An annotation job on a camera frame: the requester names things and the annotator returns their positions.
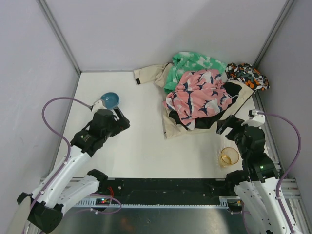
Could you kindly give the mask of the pink patterned cloth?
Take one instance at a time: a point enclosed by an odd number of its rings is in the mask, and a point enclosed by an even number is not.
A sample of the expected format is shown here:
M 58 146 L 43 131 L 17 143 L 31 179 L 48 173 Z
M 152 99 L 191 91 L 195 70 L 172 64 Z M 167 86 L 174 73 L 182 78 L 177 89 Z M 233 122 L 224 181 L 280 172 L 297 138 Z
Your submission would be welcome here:
M 176 111 L 181 123 L 193 130 L 197 118 L 216 116 L 232 104 L 223 84 L 218 70 L 188 71 L 166 96 L 163 106 Z

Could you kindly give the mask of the beige jacket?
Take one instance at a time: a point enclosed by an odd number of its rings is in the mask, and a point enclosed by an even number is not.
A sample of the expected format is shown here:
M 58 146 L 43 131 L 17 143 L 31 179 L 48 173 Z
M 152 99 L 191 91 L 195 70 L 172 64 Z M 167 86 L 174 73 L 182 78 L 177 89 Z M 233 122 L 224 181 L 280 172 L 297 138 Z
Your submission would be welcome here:
M 151 65 L 134 70 L 135 80 L 138 85 L 152 81 L 162 88 L 172 66 L 171 63 L 166 63 L 164 65 Z M 216 116 L 198 118 L 195 121 L 195 128 L 193 130 L 189 130 L 181 123 L 176 111 L 162 108 L 165 137 L 170 139 L 183 134 L 215 132 L 217 129 L 217 122 L 219 120 L 225 120 L 230 115 L 236 115 L 254 92 L 250 87 L 237 80 L 226 82 L 224 88 L 230 95 L 234 95 L 233 103 L 227 110 L 222 111 Z

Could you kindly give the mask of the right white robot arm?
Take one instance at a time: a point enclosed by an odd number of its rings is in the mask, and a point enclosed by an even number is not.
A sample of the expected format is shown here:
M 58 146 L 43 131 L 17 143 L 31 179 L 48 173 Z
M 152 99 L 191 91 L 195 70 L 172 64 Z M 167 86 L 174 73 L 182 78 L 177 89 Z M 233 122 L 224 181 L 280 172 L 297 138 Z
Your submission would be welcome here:
M 300 234 L 281 190 L 281 179 L 273 161 L 265 153 L 265 122 L 263 113 L 249 112 L 244 121 L 234 115 L 217 121 L 217 133 L 226 128 L 228 140 L 235 142 L 242 158 L 242 170 L 226 175 L 226 184 L 235 192 L 251 214 L 262 234 Z

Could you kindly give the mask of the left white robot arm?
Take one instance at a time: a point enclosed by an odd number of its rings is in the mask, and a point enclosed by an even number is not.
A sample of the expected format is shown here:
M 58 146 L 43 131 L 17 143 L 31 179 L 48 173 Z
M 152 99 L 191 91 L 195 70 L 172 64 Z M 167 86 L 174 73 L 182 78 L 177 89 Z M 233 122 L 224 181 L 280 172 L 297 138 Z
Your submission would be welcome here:
M 30 199 L 27 220 L 48 234 L 80 200 L 89 194 L 104 191 L 107 175 L 97 169 L 90 170 L 77 185 L 69 189 L 66 186 L 108 138 L 129 127 L 129 120 L 118 107 L 94 112 L 92 120 L 71 140 L 69 154 L 32 193 L 22 192 L 17 198 L 18 204 Z

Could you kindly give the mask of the black orange patterned cloth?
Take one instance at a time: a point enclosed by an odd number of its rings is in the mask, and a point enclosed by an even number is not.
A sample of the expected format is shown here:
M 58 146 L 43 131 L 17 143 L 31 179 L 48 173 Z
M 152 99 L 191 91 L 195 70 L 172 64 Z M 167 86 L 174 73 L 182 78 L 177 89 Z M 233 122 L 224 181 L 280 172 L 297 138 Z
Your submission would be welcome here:
M 225 73 L 228 80 L 244 83 L 253 91 L 263 91 L 270 87 L 268 78 L 248 63 L 241 63 L 239 65 L 230 63 L 226 66 Z

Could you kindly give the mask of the green white tie-dye cloth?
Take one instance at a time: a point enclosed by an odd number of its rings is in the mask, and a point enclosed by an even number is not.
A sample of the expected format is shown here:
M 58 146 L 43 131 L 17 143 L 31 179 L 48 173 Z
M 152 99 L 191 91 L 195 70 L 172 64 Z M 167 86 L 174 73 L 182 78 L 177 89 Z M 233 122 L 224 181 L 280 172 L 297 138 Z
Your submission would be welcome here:
M 173 91 L 182 76 L 188 71 L 200 71 L 215 69 L 223 74 L 226 69 L 225 63 L 206 56 L 198 52 L 179 52 L 172 57 L 173 66 L 170 68 L 165 84 L 164 92 L 169 93 Z

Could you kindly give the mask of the blue bowl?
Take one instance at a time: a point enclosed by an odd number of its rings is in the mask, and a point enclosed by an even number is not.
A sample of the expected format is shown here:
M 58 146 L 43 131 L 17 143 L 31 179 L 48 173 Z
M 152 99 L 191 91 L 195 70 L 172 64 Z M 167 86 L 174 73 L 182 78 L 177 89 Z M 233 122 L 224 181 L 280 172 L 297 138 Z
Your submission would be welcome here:
M 103 101 L 103 105 L 109 110 L 118 107 L 120 102 L 119 95 L 114 92 L 107 92 L 100 99 Z

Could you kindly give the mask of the amber transparent cup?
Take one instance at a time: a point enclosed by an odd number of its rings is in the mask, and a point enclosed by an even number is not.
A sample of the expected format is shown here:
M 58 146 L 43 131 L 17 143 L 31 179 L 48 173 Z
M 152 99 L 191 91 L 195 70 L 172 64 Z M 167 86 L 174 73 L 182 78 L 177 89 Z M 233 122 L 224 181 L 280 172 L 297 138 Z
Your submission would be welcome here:
M 238 163 L 240 155 L 238 151 L 232 147 L 222 149 L 220 153 L 219 163 L 221 167 L 232 166 Z

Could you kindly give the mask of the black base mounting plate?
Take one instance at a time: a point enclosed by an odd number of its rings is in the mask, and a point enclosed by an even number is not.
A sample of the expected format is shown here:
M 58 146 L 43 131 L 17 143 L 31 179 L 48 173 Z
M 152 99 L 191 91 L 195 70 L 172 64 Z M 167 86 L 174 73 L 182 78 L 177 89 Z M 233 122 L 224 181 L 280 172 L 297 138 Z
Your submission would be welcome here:
M 109 178 L 97 193 L 113 192 L 123 205 L 219 205 L 220 197 L 236 196 L 225 179 Z

